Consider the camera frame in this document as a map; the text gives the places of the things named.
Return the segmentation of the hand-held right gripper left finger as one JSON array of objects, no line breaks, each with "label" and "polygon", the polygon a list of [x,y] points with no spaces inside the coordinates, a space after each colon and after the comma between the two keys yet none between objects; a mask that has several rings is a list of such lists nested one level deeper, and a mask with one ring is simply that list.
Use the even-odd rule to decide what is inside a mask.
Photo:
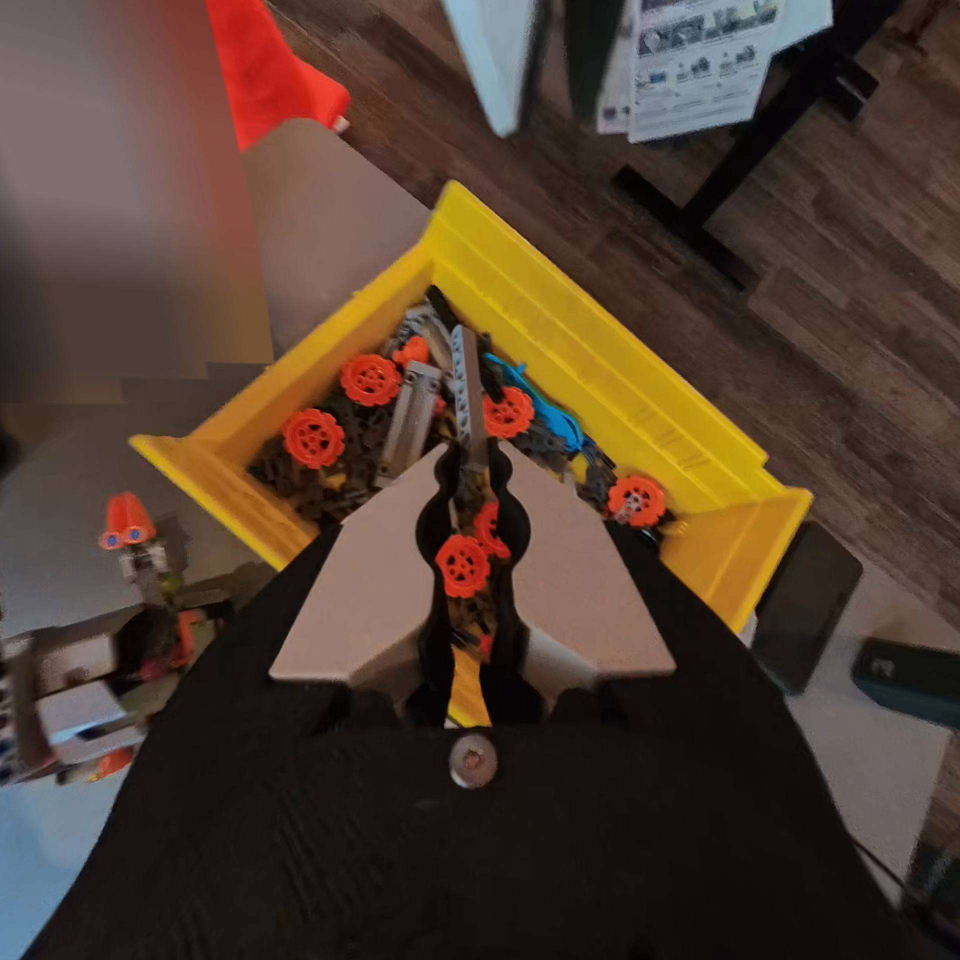
[{"label": "hand-held right gripper left finger", "polygon": [[448,721],[453,628],[436,556],[460,451],[441,443],[337,528],[269,676],[386,696],[408,723]]}]

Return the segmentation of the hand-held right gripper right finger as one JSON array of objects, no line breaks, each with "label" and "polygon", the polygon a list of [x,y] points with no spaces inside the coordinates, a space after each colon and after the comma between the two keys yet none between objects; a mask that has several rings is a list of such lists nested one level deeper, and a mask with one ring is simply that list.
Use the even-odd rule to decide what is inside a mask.
[{"label": "hand-held right gripper right finger", "polygon": [[677,664],[605,522],[510,445],[487,444],[497,631],[479,686],[493,726],[535,724],[570,690],[665,678]]}]

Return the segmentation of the pile of building pieces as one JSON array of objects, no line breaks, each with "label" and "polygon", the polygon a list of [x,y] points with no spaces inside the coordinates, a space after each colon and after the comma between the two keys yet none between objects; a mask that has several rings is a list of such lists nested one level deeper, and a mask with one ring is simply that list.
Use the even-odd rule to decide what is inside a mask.
[{"label": "pile of building pieces", "polygon": [[[457,325],[462,324],[462,319],[454,311],[449,299],[433,284],[427,288],[423,300],[404,312],[396,329],[379,351],[374,352],[394,362],[402,376],[402,384],[410,361],[429,364],[443,373],[435,416],[421,457],[440,443],[451,443],[458,439],[453,397],[451,334]],[[482,350],[496,354],[491,334],[483,332],[476,334],[476,338],[479,363]],[[340,378],[341,372],[325,396],[292,413],[315,407],[336,418],[345,435],[345,450],[336,463],[314,470],[294,461],[284,448],[281,426],[274,436],[264,442],[247,467],[253,479],[270,488],[303,519],[315,522],[318,526],[344,522],[381,490],[376,486],[375,478],[398,399],[397,396],[386,406],[366,409],[346,397]],[[521,454],[557,479],[571,482],[577,495],[606,521],[617,522],[607,510],[607,499],[610,488],[619,478],[640,474],[653,479],[642,473],[627,474],[619,470],[602,449],[611,465],[606,462],[590,464],[583,455],[569,461],[564,457],[554,459],[536,453],[529,454],[508,439],[494,439],[513,445]],[[641,542],[655,553],[660,551],[667,529],[675,520],[674,514],[668,509],[665,490],[664,493],[666,513],[653,527],[636,528],[617,522],[637,534]],[[474,537],[474,518],[483,504],[492,499],[497,498],[490,486],[489,477],[467,474],[460,481],[454,497],[452,534]],[[490,575],[486,588],[469,599],[448,598],[455,646],[469,650],[474,659],[481,663],[488,661],[498,630],[498,617],[495,612],[497,581],[507,563],[507,559],[491,556],[487,558]]]}]

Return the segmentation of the yellow parts bin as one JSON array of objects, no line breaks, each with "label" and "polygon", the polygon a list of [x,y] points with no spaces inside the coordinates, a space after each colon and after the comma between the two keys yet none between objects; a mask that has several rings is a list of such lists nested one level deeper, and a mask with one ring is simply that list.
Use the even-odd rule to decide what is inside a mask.
[{"label": "yellow parts bin", "polygon": [[576,283],[461,184],[441,194],[425,234],[299,345],[185,438],[137,435],[130,444],[277,571],[241,621],[237,652],[257,646],[265,688],[333,697],[345,687],[269,676],[337,528],[302,518],[249,474],[264,443],[295,411],[324,397],[357,354],[379,352],[430,285],[464,326],[491,335],[507,359],[571,408],[621,471],[666,492],[671,526],[656,553],[605,522],[677,665],[662,683],[695,711],[779,698],[739,633],[810,507],[811,494],[765,469],[766,455]]}]

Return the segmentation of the grey partly built robot model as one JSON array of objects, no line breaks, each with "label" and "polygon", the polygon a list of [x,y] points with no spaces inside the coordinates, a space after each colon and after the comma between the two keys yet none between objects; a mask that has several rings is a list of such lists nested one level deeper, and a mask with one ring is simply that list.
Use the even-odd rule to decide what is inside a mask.
[{"label": "grey partly built robot model", "polygon": [[2,640],[2,788],[49,776],[95,783],[125,770],[234,615],[221,587],[185,587],[185,563],[134,493],[108,500],[99,545],[139,603]]}]

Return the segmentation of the grey desk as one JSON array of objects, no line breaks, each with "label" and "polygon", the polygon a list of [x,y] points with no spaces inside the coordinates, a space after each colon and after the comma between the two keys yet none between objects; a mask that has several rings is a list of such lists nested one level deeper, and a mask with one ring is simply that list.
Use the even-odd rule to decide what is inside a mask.
[{"label": "grey desk", "polygon": [[[284,124],[243,155],[263,279],[284,350],[406,252],[427,208],[317,124]],[[899,639],[954,645],[958,634],[865,563],[851,606],[810,687],[787,702],[853,837],[905,878],[949,741],[948,732],[874,705],[848,670],[881,627]],[[2,958],[20,958],[96,843],[126,771],[2,791]]]}]

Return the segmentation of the orange toothed wheel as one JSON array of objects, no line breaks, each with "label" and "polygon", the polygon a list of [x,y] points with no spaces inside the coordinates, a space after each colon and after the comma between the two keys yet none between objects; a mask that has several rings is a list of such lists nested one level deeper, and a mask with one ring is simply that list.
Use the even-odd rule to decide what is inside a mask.
[{"label": "orange toothed wheel", "polygon": [[346,450],[344,428],[333,414],[309,407],[291,414],[281,427],[284,449],[307,469],[332,467]]},{"label": "orange toothed wheel", "polygon": [[666,494],[658,482],[647,476],[624,476],[609,489],[606,510],[621,524],[635,528],[653,527],[666,513]]},{"label": "orange toothed wheel", "polygon": [[511,551],[498,534],[498,513],[498,500],[486,501],[474,517],[473,535],[487,556],[506,561],[511,558]]},{"label": "orange toothed wheel", "polygon": [[360,354],[343,366],[340,383],[351,402],[372,409],[397,398],[402,375],[393,360],[374,353]]},{"label": "orange toothed wheel", "polygon": [[487,588],[491,575],[489,558],[473,536],[450,534],[439,547],[435,563],[448,598],[470,599]]},{"label": "orange toothed wheel", "polygon": [[505,387],[501,399],[483,396],[483,413],[488,436],[511,440],[528,431],[535,419],[531,396],[515,387]]}]

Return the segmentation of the teal plastic tool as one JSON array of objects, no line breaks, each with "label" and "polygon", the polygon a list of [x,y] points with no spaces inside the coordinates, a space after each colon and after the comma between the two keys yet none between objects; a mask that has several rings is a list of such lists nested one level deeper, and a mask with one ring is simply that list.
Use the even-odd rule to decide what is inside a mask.
[{"label": "teal plastic tool", "polygon": [[481,350],[481,377],[486,395],[500,401],[505,387],[527,393],[534,404],[534,421],[528,431],[508,439],[520,450],[568,461],[582,455],[591,465],[612,461],[586,432],[580,419],[559,402],[550,399],[533,381],[526,364],[512,364],[488,349]]}]

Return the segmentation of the black power adapter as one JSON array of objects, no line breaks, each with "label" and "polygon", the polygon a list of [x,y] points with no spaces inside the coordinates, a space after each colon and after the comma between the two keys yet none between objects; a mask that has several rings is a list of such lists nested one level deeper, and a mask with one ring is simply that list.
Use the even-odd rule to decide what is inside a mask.
[{"label": "black power adapter", "polygon": [[863,576],[863,563],[805,521],[756,608],[750,649],[786,695],[805,692]]}]

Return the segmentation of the dark slim upright device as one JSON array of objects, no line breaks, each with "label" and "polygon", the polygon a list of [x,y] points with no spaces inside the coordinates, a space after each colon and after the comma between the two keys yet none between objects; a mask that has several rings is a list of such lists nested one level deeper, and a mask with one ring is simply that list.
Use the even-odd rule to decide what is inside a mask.
[{"label": "dark slim upright device", "polygon": [[959,654],[870,637],[850,666],[854,685],[872,702],[959,730]]}]

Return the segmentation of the printed paper label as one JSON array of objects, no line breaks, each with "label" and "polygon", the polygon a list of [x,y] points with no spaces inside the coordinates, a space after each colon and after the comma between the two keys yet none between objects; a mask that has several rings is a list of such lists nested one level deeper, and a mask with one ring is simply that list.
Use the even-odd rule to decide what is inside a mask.
[{"label": "printed paper label", "polygon": [[830,1],[627,1],[595,106],[632,144],[753,118],[778,54],[834,24]]}]

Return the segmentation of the white panel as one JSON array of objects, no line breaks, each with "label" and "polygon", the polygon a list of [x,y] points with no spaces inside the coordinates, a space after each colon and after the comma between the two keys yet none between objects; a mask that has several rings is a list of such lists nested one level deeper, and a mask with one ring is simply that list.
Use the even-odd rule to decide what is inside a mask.
[{"label": "white panel", "polygon": [[486,116],[501,139],[520,128],[543,25],[540,1],[440,3]]}]

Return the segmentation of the long grey frame piece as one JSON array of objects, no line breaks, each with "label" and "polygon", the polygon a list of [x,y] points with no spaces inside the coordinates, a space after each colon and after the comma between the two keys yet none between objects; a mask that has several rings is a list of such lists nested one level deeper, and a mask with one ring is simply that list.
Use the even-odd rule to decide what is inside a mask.
[{"label": "long grey frame piece", "polygon": [[378,489],[392,485],[422,458],[444,380],[438,367],[420,361],[406,366],[374,478]]}]

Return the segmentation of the black table leg frame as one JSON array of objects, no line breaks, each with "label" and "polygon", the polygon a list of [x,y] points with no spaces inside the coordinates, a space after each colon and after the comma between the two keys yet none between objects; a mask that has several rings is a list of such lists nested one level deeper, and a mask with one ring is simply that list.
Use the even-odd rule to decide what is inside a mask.
[{"label": "black table leg frame", "polygon": [[785,79],[754,118],[738,126],[730,149],[686,203],[668,198],[631,165],[623,166],[611,184],[737,292],[751,292],[759,275],[710,233],[709,221],[815,104],[824,101],[847,121],[858,120],[880,86],[861,66],[859,54],[905,4],[840,2],[830,28],[780,54]]}]

